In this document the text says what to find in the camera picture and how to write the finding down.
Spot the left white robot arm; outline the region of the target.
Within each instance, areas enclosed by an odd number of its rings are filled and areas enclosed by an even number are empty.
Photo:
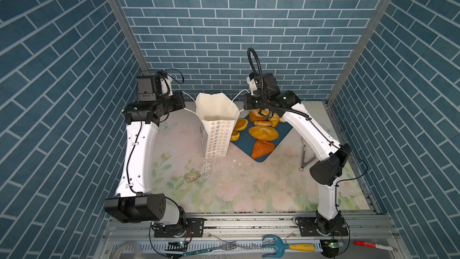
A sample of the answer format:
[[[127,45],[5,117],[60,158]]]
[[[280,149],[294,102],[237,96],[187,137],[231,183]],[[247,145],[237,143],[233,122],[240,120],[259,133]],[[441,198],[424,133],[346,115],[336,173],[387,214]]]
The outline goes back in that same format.
[[[187,231],[186,215],[173,199],[153,190],[153,151],[161,117],[184,109],[182,91],[154,101],[130,103],[123,114],[126,123],[126,156],[116,194],[104,202],[104,210],[121,223],[149,221],[161,237]]]

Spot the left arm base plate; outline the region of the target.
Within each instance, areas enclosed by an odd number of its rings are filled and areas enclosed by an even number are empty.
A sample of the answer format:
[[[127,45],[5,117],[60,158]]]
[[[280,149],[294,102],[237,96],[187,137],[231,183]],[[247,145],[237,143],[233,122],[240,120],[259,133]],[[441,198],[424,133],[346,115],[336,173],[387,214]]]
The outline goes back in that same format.
[[[204,232],[204,218],[181,219],[178,224],[162,225],[154,223],[152,225],[155,238],[181,238],[202,237]]]

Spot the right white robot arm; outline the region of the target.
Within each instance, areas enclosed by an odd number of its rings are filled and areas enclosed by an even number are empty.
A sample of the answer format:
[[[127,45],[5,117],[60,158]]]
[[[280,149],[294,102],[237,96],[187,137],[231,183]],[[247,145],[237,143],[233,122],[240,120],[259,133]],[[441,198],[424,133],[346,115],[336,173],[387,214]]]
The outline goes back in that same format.
[[[244,109],[268,109],[289,123],[312,148],[317,162],[309,169],[318,184],[319,203],[316,228],[322,235],[330,235],[343,225],[337,204],[336,185],[351,153],[348,144],[329,135],[309,114],[292,91],[280,91],[271,73],[252,72],[247,77],[250,92],[245,95]]]

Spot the white printed paper bag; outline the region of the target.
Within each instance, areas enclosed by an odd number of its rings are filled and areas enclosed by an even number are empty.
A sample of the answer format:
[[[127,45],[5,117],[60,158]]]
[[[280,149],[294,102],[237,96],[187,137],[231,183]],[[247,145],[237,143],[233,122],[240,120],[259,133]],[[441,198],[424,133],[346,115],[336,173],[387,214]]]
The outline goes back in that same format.
[[[199,120],[199,131],[204,149],[204,158],[217,158],[227,155],[234,127],[240,117],[234,100],[224,93],[200,93],[194,100],[193,111]]]

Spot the round egg tart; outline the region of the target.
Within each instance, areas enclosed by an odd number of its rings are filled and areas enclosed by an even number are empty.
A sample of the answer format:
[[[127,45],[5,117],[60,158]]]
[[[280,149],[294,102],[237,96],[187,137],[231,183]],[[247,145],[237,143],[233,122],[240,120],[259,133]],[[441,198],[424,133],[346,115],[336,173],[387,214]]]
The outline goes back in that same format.
[[[239,119],[237,122],[236,122],[236,125],[235,125],[235,130],[236,131],[243,131],[247,128],[249,124],[249,121],[245,118],[243,119]]]
[[[239,133],[239,131],[234,130],[234,131],[232,132],[232,134],[231,134],[230,140],[231,140],[231,141],[236,141],[236,140],[238,140],[239,138],[240,138],[240,133]]]

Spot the orange triangular bread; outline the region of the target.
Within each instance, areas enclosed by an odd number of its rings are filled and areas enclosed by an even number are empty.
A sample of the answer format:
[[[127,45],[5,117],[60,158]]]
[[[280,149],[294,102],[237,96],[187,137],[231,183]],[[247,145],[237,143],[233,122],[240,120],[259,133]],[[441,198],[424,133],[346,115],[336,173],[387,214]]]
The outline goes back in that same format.
[[[251,157],[258,159],[270,154],[275,149],[275,144],[265,140],[257,140],[253,146]]]

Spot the small oblong bread roll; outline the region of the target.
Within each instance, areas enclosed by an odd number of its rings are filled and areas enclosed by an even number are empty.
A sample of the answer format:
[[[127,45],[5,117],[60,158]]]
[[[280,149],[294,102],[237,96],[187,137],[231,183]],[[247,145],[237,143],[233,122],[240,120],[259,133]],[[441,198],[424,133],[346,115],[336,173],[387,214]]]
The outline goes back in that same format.
[[[272,127],[271,121],[255,121],[254,125],[256,126],[264,126],[264,127]]]

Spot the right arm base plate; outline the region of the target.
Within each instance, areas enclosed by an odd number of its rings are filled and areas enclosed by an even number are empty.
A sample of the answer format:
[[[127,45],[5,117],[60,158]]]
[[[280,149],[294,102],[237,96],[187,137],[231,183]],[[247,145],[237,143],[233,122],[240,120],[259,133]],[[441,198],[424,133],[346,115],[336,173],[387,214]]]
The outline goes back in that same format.
[[[349,228],[340,215],[332,220],[326,220],[322,217],[297,217],[294,219],[294,223],[299,228],[302,237],[332,235],[345,237],[349,235]]]

